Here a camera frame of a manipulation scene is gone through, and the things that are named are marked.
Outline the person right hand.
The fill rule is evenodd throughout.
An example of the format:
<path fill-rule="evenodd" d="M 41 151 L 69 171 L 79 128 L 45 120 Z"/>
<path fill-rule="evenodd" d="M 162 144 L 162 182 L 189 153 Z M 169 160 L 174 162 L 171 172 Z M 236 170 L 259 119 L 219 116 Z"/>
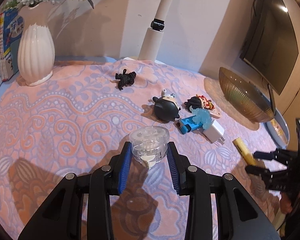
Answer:
<path fill-rule="evenodd" d="M 293 207 L 292 207 L 292 203 L 290 201 L 289 196 L 284 193 L 281 192 L 281 199 L 280 199 L 280 210 L 283 214 L 289 214 L 292 212 Z"/>

